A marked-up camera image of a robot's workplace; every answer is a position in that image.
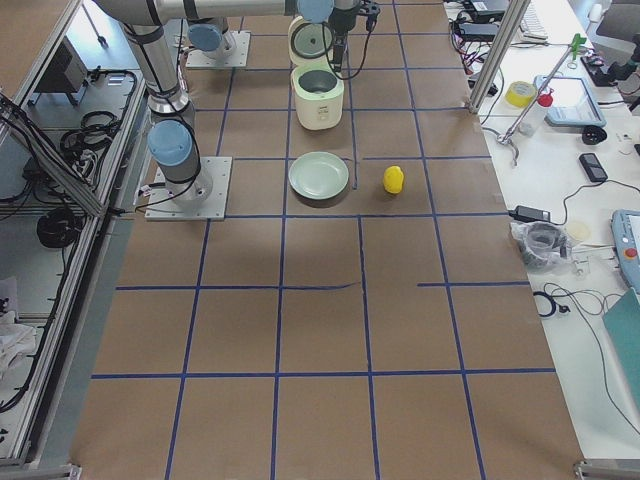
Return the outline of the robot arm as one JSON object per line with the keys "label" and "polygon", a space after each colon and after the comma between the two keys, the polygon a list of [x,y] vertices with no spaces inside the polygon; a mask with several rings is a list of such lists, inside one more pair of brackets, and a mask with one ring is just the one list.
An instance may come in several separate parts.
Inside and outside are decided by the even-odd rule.
{"label": "robot arm", "polygon": [[168,21],[185,20],[203,30],[202,39],[192,43],[200,50],[216,52],[222,48],[223,27],[229,17],[298,15],[333,35],[334,58],[329,68],[338,73],[357,19],[365,17],[367,28],[373,30],[380,13],[375,1],[99,1],[97,5],[119,22],[143,73],[155,121],[148,148],[164,174],[169,198],[184,204],[206,198],[209,176],[202,171],[193,103],[164,39]]}
{"label": "robot arm", "polygon": [[226,17],[190,20],[188,38],[197,50],[214,60],[230,56],[236,48]]}

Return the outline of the green plate near arm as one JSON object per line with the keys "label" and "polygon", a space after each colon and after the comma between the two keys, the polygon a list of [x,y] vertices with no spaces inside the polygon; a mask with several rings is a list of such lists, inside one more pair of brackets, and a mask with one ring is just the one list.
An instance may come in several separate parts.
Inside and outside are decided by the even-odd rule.
{"label": "green plate near arm", "polygon": [[327,200],[340,194],[349,181],[342,158],[329,152],[301,155],[289,167],[288,182],[295,193],[310,200]]}

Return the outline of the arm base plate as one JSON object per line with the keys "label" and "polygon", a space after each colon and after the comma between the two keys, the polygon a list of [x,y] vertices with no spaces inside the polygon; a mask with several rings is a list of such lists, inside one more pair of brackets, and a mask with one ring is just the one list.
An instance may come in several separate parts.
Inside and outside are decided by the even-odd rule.
{"label": "arm base plate", "polygon": [[201,157],[199,176],[189,189],[168,183],[154,189],[151,207],[145,209],[148,221],[196,221],[225,219],[228,189],[233,159],[231,157]]}
{"label": "arm base plate", "polygon": [[212,25],[197,28],[188,34],[191,50],[186,67],[189,69],[231,69],[247,65],[251,33],[249,31],[221,32]]}

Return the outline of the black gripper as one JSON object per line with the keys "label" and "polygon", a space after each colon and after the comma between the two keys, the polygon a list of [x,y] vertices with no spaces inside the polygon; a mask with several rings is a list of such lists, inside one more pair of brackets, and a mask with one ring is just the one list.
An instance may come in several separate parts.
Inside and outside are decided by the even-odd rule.
{"label": "black gripper", "polygon": [[335,1],[329,16],[329,26],[333,33],[331,66],[333,70],[341,70],[348,34],[355,28],[357,19],[366,19],[365,29],[372,33],[381,12],[380,5],[372,0]]}

